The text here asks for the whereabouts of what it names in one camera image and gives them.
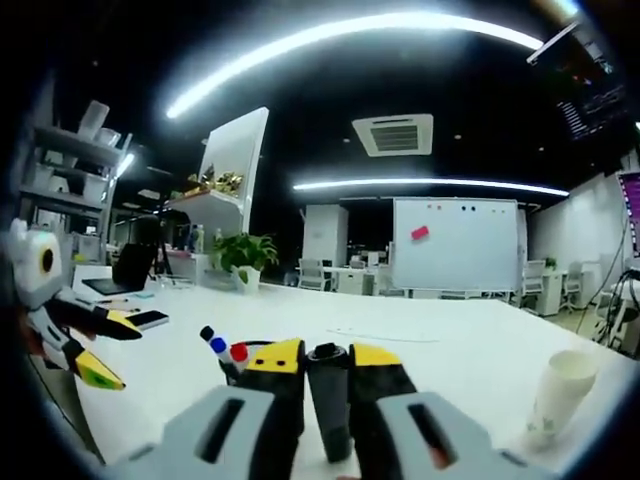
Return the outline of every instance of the led light strip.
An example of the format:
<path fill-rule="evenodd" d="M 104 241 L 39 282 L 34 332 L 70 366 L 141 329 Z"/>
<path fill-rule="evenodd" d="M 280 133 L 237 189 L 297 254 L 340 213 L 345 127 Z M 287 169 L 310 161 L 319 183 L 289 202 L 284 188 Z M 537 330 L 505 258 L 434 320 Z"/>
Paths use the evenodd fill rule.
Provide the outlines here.
<path fill-rule="evenodd" d="M 428 12 L 406 12 L 360 17 L 340 22 L 331 22 L 309 28 L 288 37 L 276 40 L 260 47 L 214 72 L 196 86 L 180 95 L 167 110 L 167 117 L 176 118 L 194 106 L 216 88 L 231 78 L 264 63 L 284 55 L 292 50 L 312 43 L 339 37 L 350 33 L 371 30 L 408 29 L 408 30 L 463 30 L 481 33 L 537 50 L 543 43 L 529 35 L 480 20 Z"/>
<path fill-rule="evenodd" d="M 489 187 L 505 190 L 522 190 L 526 192 L 544 193 L 559 197 L 568 197 L 569 192 L 555 188 L 522 185 L 519 183 L 490 182 L 486 180 L 461 180 L 454 178 L 371 178 L 363 180 L 341 180 L 337 182 L 303 183 L 295 185 L 294 190 L 324 190 L 329 188 L 355 187 L 361 185 L 460 185 L 465 187 Z"/>

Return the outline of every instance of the green plant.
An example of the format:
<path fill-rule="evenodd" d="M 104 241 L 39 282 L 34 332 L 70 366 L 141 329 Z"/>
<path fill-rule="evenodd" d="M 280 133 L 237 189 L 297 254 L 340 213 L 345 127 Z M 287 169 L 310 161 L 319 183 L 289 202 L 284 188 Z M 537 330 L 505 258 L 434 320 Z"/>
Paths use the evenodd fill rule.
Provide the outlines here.
<path fill-rule="evenodd" d="M 268 235 L 256 236 L 241 233 L 232 237 L 215 238 L 213 254 L 219 256 L 220 266 L 227 272 L 233 267 L 252 267 L 262 269 L 268 264 L 278 264 L 278 250 Z M 246 284 L 247 272 L 239 271 L 238 276 Z"/>
<path fill-rule="evenodd" d="M 544 263 L 544 265 L 545 265 L 545 267 L 547 267 L 547 268 L 553 268 L 553 269 L 555 269 L 555 268 L 556 268 L 556 266 L 558 265 L 558 264 L 557 264 L 557 262 L 556 262 L 556 259 L 555 259 L 555 258 L 553 258 L 553 257 L 547 257 L 547 258 L 545 258 L 545 259 L 544 259 L 544 262 L 545 262 L 545 263 Z"/>

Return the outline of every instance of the white partition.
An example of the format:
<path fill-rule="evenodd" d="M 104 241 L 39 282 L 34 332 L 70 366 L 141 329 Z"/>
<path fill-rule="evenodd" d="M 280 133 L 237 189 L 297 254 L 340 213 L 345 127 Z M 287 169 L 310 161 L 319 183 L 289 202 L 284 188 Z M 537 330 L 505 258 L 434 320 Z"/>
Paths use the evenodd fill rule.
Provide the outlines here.
<path fill-rule="evenodd" d="M 303 258 L 347 262 L 349 212 L 340 205 L 307 205 L 302 242 Z"/>
<path fill-rule="evenodd" d="M 216 128 L 209 134 L 198 176 L 214 166 L 216 178 L 226 172 L 243 175 L 237 196 L 211 191 L 169 202 L 185 212 L 193 224 L 204 225 L 207 239 L 220 229 L 223 235 L 249 231 L 253 188 L 269 110 L 259 108 Z"/>
<path fill-rule="evenodd" d="M 518 204 L 511 200 L 394 200 L 393 284 L 397 288 L 515 291 Z M 414 239 L 412 232 L 427 227 Z"/>

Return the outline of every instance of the computer screen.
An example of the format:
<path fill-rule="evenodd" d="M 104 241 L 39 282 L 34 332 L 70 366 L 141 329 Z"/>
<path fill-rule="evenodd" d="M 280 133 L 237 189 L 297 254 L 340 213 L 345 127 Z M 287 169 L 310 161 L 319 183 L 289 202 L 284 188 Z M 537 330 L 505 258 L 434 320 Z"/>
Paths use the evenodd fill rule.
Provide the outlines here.
<path fill-rule="evenodd" d="M 639 258 L 637 234 L 640 228 L 640 172 L 619 174 L 618 180 L 620 181 L 622 196 L 629 216 L 633 256 L 634 258 Z"/>
<path fill-rule="evenodd" d="M 586 27 L 570 25 L 527 61 L 561 111 L 573 140 L 631 122 L 622 78 Z"/>

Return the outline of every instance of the laptop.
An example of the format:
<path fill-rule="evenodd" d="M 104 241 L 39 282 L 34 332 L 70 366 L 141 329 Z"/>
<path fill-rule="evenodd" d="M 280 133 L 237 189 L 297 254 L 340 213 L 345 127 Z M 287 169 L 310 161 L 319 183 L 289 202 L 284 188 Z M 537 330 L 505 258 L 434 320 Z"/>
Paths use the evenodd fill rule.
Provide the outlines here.
<path fill-rule="evenodd" d="M 127 243 L 113 266 L 111 278 L 89 278 L 82 283 L 102 295 L 139 292 L 144 289 L 157 251 L 155 246 Z"/>

